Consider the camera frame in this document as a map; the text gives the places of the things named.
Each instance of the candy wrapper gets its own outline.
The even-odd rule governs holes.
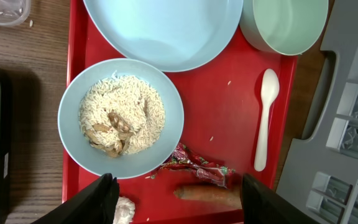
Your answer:
[[[206,161],[180,142],[172,155],[161,166],[152,171],[151,178],[154,179],[161,169],[187,170],[203,181],[226,188],[227,180],[235,173],[234,169]]]

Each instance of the brown wood grain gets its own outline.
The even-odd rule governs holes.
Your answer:
[[[57,110],[66,83],[69,2],[33,0],[23,24],[0,27],[0,73],[9,77],[13,91],[7,223],[31,223],[61,203],[63,146]],[[300,137],[305,125],[324,61],[320,43],[299,58],[276,186],[290,141]]]

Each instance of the spoon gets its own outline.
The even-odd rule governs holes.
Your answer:
[[[269,126],[270,106],[278,95],[280,84],[276,73],[272,69],[267,69],[262,80],[262,89],[260,97],[262,99],[262,115],[260,117],[258,143],[256,145],[256,154],[254,168],[256,171],[262,171],[266,167],[267,160],[267,137]]]

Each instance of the uncooked rice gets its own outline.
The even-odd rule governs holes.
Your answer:
[[[78,112],[81,131],[93,129],[94,124],[111,127],[108,132],[97,131],[100,144],[108,147],[119,141],[118,131],[110,123],[108,113],[118,114],[134,133],[124,154],[133,154],[150,147],[159,137],[165,124],[161,97],[148,83],[135,76],[105,78],[86,93]]]

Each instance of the red tray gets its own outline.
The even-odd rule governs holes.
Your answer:
[[[71,0],[67,85],[90,65],[118,57],[123,56],[98,32],[83,2]],[[254,49],[238,29],[229,45],[210,63],[188,72],[167,73],[185,109],[181,142],[206,159],[235,168],[238,173],[253,174],[272,188],[296,60],[297,57]],[[267,68],[276,71],[280,93],[270,112],[267,166],[262,172],[256,172],[253,166],[261,113],[260,86]],[[163,170],[156,179],[145,179],[149,175],[119,181],[121,194],[136,204],[134,223],[147,219],[149,223],[242,221],[241,210],[176,199],[173,194],[176,186],[199,182],[189,172]],[[64,151],[63,201],[96,178]]]

